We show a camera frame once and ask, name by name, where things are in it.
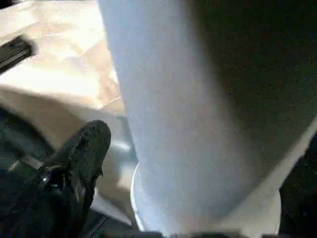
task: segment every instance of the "white cylinder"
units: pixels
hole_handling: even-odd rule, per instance
[[[278,189],[316,129],[316,43],[233,32],[223,17],[247,15],[197,2],[100,2],[139,160],[139,225],[274,233]],[[269,225],[248,233],[257,221]]]

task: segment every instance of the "black object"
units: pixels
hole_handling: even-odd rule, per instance
[[[317,237],[317,135],[280,189],[280,232]]]
[[[104,122],[86,124],[1,208],[0,236],[78,237],[109,145]]]
[[[0,47],[0,73],[32,56],[33,53],[34,49],[32,45],[21,36],[5,43]]]
[[[0,1],[0,9],[12,6],[15,3],[17,3],[17,0],[16,1],[15,0],[2,0],[2,1]]]

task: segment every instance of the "black remote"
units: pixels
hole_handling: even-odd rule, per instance
[[[0,47],[0,74],[32,56],[33,53],[32,45],[21,36],[5,43]]]

